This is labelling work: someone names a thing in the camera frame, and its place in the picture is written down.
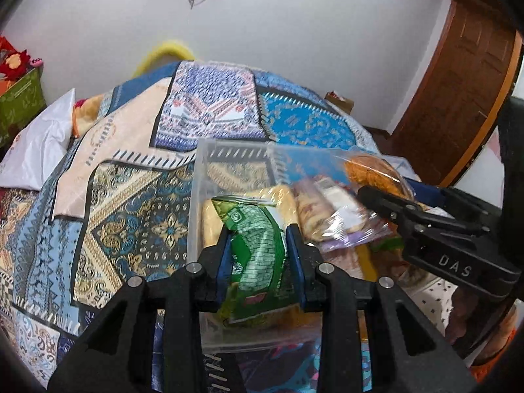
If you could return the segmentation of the right hand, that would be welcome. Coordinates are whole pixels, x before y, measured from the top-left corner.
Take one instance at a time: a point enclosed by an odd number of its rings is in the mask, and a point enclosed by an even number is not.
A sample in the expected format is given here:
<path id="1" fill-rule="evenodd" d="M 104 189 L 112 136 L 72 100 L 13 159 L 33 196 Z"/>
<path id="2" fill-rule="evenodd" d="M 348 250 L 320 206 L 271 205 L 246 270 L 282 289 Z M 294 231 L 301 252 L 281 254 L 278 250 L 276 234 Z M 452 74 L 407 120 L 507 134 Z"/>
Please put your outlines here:
<path id="1" fill-rule="evenodd" d="M 467 367 L 499 355 L 516 328 L 516 293 L 492 301 L 471 288 L 458 287 L 451 296 L 445 338 Z"/>

